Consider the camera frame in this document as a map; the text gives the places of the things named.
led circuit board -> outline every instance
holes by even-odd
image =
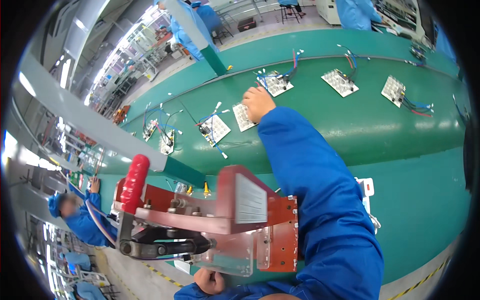
[[[395,77],[390,75],[382,89],[382,95],[400,108],[403,97],[405,96],[405,86]]]
[[[231,129],[217,115],[207,119],[202,125],[200,125],[200,127],[200,132],[211,147],[214,147],[216,143],[231,131]]]
[[[257,125],[257,123],[253,123],[247,117],[247,106],[243,105],[242,103],[238,103],[233,106],[233,114],[237,119],[237,123],[240,128],[240,132],[243,132],[253,126]]]
[[[325,80],[325,82],[327,82],[342,97],[346,97],[359,90],[353,81],[349,80],[347,76],[338,69],[325,73],[322,76],[322,79]]]
[[[282,74],[277,72],[270,72],[266,77],[257,77],[257,80],[273,97],[293,88],[292,83],[287,83]]]
[[[169,155],[173,152],[173,146],[175,145],[175,130],[172,129],[167,132],[167,135],[160,137],[160,153]]]
[[[144,140],[148,142],[150,137],[152,137],[153,132],[155,131],[155,128],[157,127],[158,122],[157,120],[150,120],[148,125],[146,126],[146,131],[143,133]]]

stool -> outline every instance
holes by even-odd
[[[226,34],[229,34],[233,37],[233,34],[231,34],[230,31],[228,31],[228,29],[226,29],[225,26],[223,26],[223,24],[221,24],[219,27],[215,28],[214,31],[216,33],[216,36],[212,35],[212,41],[213,41],[214,44],[215,44],[215,40],[217,39],[220,42],[220,44],[223,45],[223,43],[221,41],[221,38],[225,37]]]
[[[289,9],[293,12],[293,16],[289,16],[287,15],[287,9]],[[283,5],[283,4],[280,4],[280,10],[281,10],[281,13],[282,13],[282,24],[283,24],[283,20],[288,20],[288,19],[296,19],[298,24],[300,24],[300,21],[298,19],[298,17],[302,18],[301,15],[295,10],[295,6],[293,5]]]

green workbench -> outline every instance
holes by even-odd
[[[338,57],[345,50],[337,44],[372,57],[370,61],[357,60],[355,84],[360,90],[345,98],[320,78],[335,68],[349,71],[348,61]],[[170,114],[183,109],[168,122],[183,131],[175,136],[172,158],[210,175],[207,181],[213,191],[218,171],[234,164],[245,165],[276,189],[256,127],[240,132],[232,112],[220,115],[231,128],[218,143],[228,155],[224,159],[200,135],[182,103],[195,120],[208,116],[218,101],[222,102],[219,110],[231,109],[247,88],[255,86],[252,68],[256,71],[268,65],[268,72],[285,72],[292,66],[288,61],[291,48],[305,50],[292,80],[295,87],[274,101],[306,117],[354,176],[373,178],[375,195],[371,207],[382,223],[377,239],[384,252],[384,283],[388,283],[421,267],[445,249],[462,230],[469,205],[462,167],[464,127],[452,101],[455,94],[459,105],[466,105],[467,88],[456,79],[456,65],[440,54],[427,53],[427,64],[432,69],[404,63],[413,60],[409,45],[409,41],[393,35],[349,30],[305,31],[256,40],[219,53],[224,64],[234,65],[237,73],[216,78],[208,64],[201,61],[156,85],[132,104],[122,128],[136,131],[141,139],[143,111],[149,102],[150,108],[164,102],[163,109]],[[434,103],[433,117],[397,108],[383,97],[380,91],[389,75],[407,87],[410,100]],[[160,112],[154,112],[147,121],[159,117]],[[154,133],[148,144],[158,149],[159,137],[158,132]],[[106,166],[99,171],[102,210],[108,212],[115,184],[125,176],[129,163],[117,156],[105,156],[103,163]],[[149,175],[147,183],[169,189],[169,179],[162,173]],[[249,278],[228,280],[240,284],[291,276],[257,271]]]

red handle grip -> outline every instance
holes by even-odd
[[[121,209],[124,212],[134,215],[137,207],[142,206],[140,197],[142,196],[149,167],[150,160],[145,155],[135,155],[128,169],[120,195]]]

white label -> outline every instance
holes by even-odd
[[[235,176],[235,222],[237,224],[267,221],[267,192],[242,174]]]

